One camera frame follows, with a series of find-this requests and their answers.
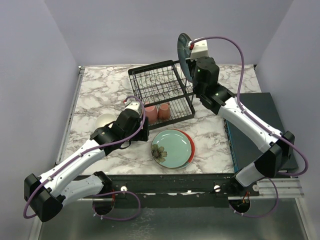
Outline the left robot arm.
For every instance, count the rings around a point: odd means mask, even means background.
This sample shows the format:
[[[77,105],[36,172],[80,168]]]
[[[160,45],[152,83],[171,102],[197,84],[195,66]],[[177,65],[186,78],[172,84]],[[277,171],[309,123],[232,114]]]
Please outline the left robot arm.
[[[102,171],[83,180],[76,180],[76,177],[111,152],[121,149],[124,142],[147,141],[146,119],[144,110],[126,108],[111,127],[97,128],[83,146],[61,164],[40,176],[28,175],[24,179],[24,218],[30,218],[27,209],[32,208],[34,216],[47,222],[78,199],[111,195],[112,180]]]

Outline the black wire dish rack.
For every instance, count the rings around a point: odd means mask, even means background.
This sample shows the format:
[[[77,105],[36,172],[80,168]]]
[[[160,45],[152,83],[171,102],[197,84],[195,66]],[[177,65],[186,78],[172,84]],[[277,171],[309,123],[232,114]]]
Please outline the black wire dish rack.
[[[166,60],[128,70],[134,96],[146,107],[157,110],[169,103],[170,117],[149,124],[154,130],[192,119],[195,116],[192,84],[186,79],[179,61]]]

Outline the plain pink mug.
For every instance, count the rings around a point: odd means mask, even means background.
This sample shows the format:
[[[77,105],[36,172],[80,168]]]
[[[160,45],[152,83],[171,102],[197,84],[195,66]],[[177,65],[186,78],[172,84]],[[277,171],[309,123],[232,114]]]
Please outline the plain pink mug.
[[[154,124],[157,120],[158,120],[158,110],[156,108],[156,106],[152,105],[152,106],[148,106],[148,107],[144,107],[145,109],[145,113],[146,116],[148,117],[148,123]]]

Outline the pink printed coffee mug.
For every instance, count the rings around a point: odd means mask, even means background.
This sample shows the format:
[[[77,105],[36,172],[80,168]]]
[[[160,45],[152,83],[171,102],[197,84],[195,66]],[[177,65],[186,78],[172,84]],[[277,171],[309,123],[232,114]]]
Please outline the pink printed coffee mug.
[[[158,119],[168,120],[171,116],[170,103],[162,103],[158,109]]]

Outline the light blue floral plate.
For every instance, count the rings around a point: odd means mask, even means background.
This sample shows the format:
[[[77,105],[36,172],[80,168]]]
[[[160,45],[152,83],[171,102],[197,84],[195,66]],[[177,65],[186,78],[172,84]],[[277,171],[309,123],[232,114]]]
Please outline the light blue floral plate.
[[[153,160],[167,169],[178,169],[190,157],[189,139],[177,129],[167,129],[152,140],[150,152]]]

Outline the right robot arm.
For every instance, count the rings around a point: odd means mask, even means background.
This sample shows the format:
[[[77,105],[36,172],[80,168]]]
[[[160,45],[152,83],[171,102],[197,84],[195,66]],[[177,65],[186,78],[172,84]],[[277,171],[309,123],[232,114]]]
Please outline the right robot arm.
[[[258,159],[239,170],[230,183],[230,191],[241,196],[248,186],[264,177],[273,178],[290,159],[294,135],[282,133],[238,102],[238,98],[218,83],[219,67],[212,57],[203,56],[188,60],[192,88],[202,105],[215,115],[221,116],[245,134],[261,151]]]

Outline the blue ceramic plate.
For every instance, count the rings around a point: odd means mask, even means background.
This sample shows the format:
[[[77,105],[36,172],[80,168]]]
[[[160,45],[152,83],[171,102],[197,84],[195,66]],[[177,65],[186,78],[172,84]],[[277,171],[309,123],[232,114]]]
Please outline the blue ceramic plate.
[[[187,60],[191,56],[190,43],[191,38],[186,33],[181,33],[177,40],[177,55],[180,64],[180,68],[188,82],[192,82],[189,66]]]

